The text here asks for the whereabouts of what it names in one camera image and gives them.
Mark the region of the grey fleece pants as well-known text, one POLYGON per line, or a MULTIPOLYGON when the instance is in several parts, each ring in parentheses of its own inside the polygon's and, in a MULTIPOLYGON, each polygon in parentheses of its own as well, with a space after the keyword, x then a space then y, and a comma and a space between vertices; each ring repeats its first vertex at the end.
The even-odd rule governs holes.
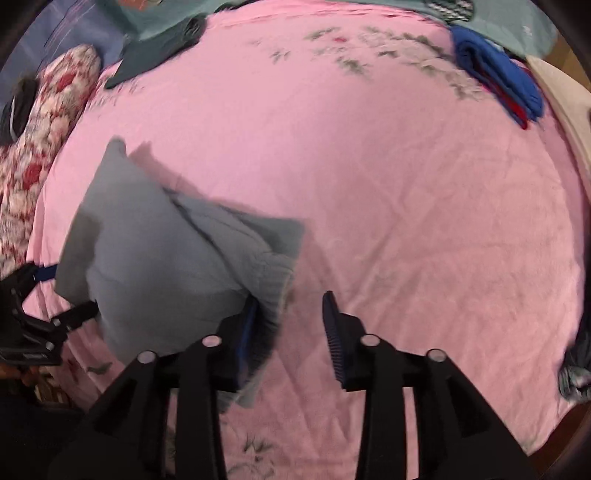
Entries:
POLYGON ((95 301, 103 339, 123 363, 168 355, 216 331, 253 297, 263 315, 238 355, 240 387, 221 408, 250 407, 280 333, 304 225, 168 189, 109 141, 72 220, 55 290, 95 301))

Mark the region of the pink floral bed sheet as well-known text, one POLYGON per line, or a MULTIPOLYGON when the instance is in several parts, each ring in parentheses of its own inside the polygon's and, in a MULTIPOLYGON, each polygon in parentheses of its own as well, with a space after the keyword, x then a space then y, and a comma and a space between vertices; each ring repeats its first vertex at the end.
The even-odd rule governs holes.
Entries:
POLYGON ((583 303, 586 192, 551 113, 523 130, 419 15, 211 16, 197 46, 98 90, 59 152, 28 256, 53 263, 108 141, 164 185, 305 236, 232 479, 351 479, 363 396, 332 373, 322 294, 397 348, 445 350, 527 452, 569 411, 556 373, 583 303))

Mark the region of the black cloth on pillow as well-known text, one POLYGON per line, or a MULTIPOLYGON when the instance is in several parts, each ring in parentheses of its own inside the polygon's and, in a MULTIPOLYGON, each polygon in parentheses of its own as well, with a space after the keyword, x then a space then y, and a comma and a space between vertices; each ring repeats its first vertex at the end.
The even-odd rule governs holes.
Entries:
POLYGON ((33 76, 23 77, 16 84, 14 95, 5 105, 1 114, 0 144, 2 147, 16 143, 24 133, 39 85, 39 79, 33 76))

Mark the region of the red floral pillow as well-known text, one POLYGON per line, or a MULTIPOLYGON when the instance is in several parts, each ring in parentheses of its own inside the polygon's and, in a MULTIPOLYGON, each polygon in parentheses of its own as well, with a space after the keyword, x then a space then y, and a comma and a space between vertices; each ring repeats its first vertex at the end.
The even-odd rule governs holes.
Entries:
POLYGON ((24 133, 1 147, 1 274, 26 261, 37 199, 55 157, 95 89, 101 61, 90 45, 78 45, 50 63, 24 133))

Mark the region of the dark teal folded garment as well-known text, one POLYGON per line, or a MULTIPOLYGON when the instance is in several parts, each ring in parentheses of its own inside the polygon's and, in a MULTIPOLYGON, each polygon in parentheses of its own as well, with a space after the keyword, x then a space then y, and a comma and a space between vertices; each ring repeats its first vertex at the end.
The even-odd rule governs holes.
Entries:
POLYGON ((125 48, 116 72, 105 82, 104 88, 111 90, 197 45, 206 26, 206 16, 198 14, 150 38, 132 41, 125 48))

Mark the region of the blue folded cloth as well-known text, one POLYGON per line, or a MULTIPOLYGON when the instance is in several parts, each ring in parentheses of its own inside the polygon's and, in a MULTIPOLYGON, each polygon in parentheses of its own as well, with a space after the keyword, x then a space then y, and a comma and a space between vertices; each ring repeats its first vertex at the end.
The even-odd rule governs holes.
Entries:
POLYGON ((542 94, 531 74, 477 32, 462 26, 450 31, 458 66, 484 85, 527 130, 544 113, 542 94))

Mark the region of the cream white cloth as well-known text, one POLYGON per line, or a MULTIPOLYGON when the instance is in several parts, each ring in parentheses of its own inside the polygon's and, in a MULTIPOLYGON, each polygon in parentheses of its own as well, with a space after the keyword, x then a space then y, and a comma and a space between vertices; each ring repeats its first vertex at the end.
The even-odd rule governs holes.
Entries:
POLYGON ((528 56, 527 63, 566 133, 582 179, 590 183, 590 92, 539 57, 528 56))

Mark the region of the light teal blanket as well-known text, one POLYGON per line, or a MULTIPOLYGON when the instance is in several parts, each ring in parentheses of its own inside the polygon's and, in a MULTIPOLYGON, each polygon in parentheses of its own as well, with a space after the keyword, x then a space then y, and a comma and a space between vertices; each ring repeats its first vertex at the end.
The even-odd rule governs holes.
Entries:
MULTIPOLYGON (((246 1, 100 1, 98 6, 127 35, 151 38, 197 15, 245 7, 246 1)), ((519 56, 544 57, 557 40, 557 28, 532 1, 266 1, 266 8, 290 16, 419 14, 462 26, 519 56)))

